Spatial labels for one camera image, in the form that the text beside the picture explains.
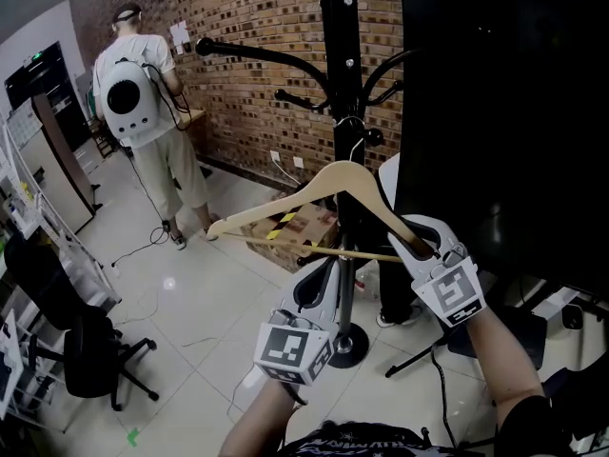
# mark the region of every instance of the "white shirt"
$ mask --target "white shirt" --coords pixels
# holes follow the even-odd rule
[[[167,45],[167,41],[160,35],[140,35],[131,34],[118,37],[106,50],[104,50],[93,69],[93,95],[101,95],[101,82],[104,81],[104,76],[114,67],[117,61],[123,57],[129,58],[133,55],[142,55],[144,60],[154,66],[161,74],[171,71],[175,68],[175,63],[171,57],[171,51]],[[156,76],[156,71],[148,68],[150,77],[159,82],[159,77]],[[140,148],[145,144],[158,139],[165,132],[175,128],[175,122],[171,118],[171,114],[180,124],[180,114],[173,106],[169,99],[167,90],[164,85],[159,82],[159,89],[169,103],[169,108],[163,100],[159,102],[159,123],[157,126],[146,132],[138,133],[122,139],[125,146],[134,149]]]

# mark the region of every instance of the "black monitor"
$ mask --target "black monitor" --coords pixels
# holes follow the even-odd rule
[[[609,0],[403,0],[396,210],[493,270],[586,291],[605,231]]]

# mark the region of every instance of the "sneaker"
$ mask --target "sneaker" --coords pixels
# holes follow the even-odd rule
[[[419,305],[411,305],[410,307],[412,308],[412,313],[410,313],[410,317],[408,317],[407,320],[404,320],[400,324],[394,324],[394,323],[385,321],[382,311],[377,315],[377,324],[381,328],[395,327],[396,325],[400,325],[402,327],[407,327],[409,325],[414,324],[417,320],[419,320],[419,318],[421,318],[422,307],[420,307]]]
[[[187,239],[182,233],[179,237],[176,238],[174,238],[173,235],[171,235],[170,233],[169,237],[171,237],[171,242],[175,244],[175,248],[177,248],[178,250],[183,250],[187,247]]]
[[[211,223],[215,223],[218,220],[220,220],[220,217],[218,215],[216,215],[215,213],[211,213],[209,215],[209,218],[211,219]],[[209,230],[209,228],[204,228],[203,232],[206,233],[206,239],[208,240],[208,242],[213,242],[214,240],[218,240],[218,236],[217,235],[208,235],[207,231]]]
[[[218,240],[218,236],[217,235],[209,235],[207,233],[207,231],[208,231],[208,228],[204,228],[203,229],[203,232],[206,233],[206,239],[208,240],[208,242],[213,242],[214,240]]]

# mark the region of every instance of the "coat rack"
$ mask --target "coat rack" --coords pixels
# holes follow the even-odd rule
[[[380,130],[364,128],[365,109],[368,106],[379,105],[394,93],[403,90],[403,82],[396,81],[392,87],[376,98],[371,98],[372,90],[383,75],[419,50],[405,50],[390,57],[381,63],[363,84],[357,0],[320,0],[320,4],[324,23],[327,73],[290,54],[214,42],[209,38],[200,39],[196,51],[202,56],[212,53],[241,56],[280,63],[304,71],[324,90],[326,98],[323,102],[311,103],[283,89],[275,91],[275,99],[312,111],[329,108],[334,119],[335,159],[337,161],[350,159],[363,164],[365,147],[356,147],[356,145],[362,139],[373,147],[383,142],[383,134]],[[338,195],[338,217],[342,235],[341,248],[355,250],[357,229],[362,216],[359,204],[347,193]],[[350,368],[359,364],[365,357],[369,342],[363,329],[351,323],[355,284],[354,260],[347,257],[339,259],[341,268],[339,337],[336,354],[329,364],[337,368]]]

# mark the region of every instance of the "khaki shorts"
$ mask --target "khaki shorts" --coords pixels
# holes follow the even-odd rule
[[[172,172],[187,206],[196,209],[207,203],[206,180],[190,139],[182,130],[169,130],[158,139],[134,149],[133,157],[152,202],[165,220],[173,218],[182,206]]]

